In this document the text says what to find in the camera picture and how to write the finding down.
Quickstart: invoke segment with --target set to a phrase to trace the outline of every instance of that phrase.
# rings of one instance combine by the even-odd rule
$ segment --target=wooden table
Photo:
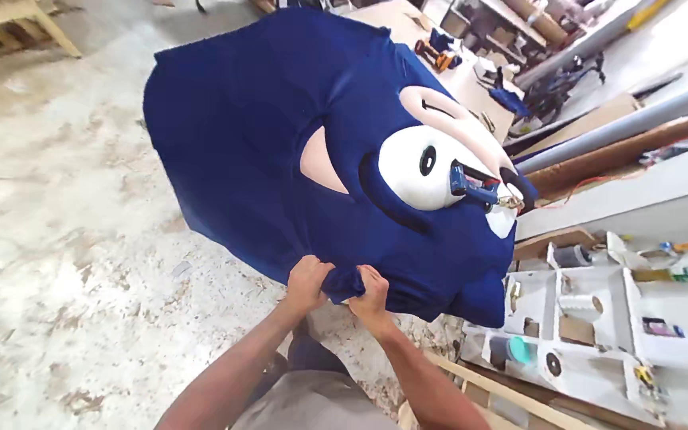
[[[421,11],[407,0],[390,0],[349,12],[344,16],[374,27],[388,27],[391,29],[390,37],[394,43],[406,44],[412,49],[417,40],[429,37],[429,32],[411,18],[420,15]],[[464,62],[460,66],[442,73],[436,73],[425,60],[421,63],[434,73],[437,80],[463,107],[475,115],[480,115],[482,112],[487,114],[495,127],[493,136],[499,142],[503,142],[511,123],[514,122],[514,113],[492,100],[487,90],[478,84],[476,73],[474,73],[476,56],[468,50],[464,50],[462,55]]]

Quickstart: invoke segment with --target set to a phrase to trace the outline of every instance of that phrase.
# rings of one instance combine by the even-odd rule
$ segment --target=blue tool
[[[524,202],[516,196],[506,196],[498,198],[496,190],[500,182],[491,183],[490,185],[483,185],[482,187],[473,184],[463,172],[461,164],[455,164],[450,168],[450,193],[454,196],[470,196],[472,199],[478,200],[485,204],[486,210],[491,210],[492,205],[498,204],[509,209],[521,210],[524,207]]]

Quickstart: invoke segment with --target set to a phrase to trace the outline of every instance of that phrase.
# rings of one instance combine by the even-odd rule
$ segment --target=yellow tool
[[[437,52],[430,44],[429,40],[419,39],[416,42],[416,47],[413,49],[416,55],[419,57],[425,57],[434,66],[437,72],[442,72],[443,70],[450,67],[450,63],[453,61],[455,55],[448,55],[444,52]]]
[[[652,372],[649,367],[646,366],[636,366],[633,368],[633,374],[641,381],[648,389],[655,390],[655,377],[652,376]]]

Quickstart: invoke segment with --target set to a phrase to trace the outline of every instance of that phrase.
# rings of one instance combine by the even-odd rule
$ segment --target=concrete floor
[[[0,428],[151,428],[283,286],[186,229],[139,125],[156,51],[258,19],[243,2],[72,0],[57,47],[0,58]],[[313,316],[378,406],[403,396],[386,356],[343,307]],[[453,354],[459,321],[400,317]]]

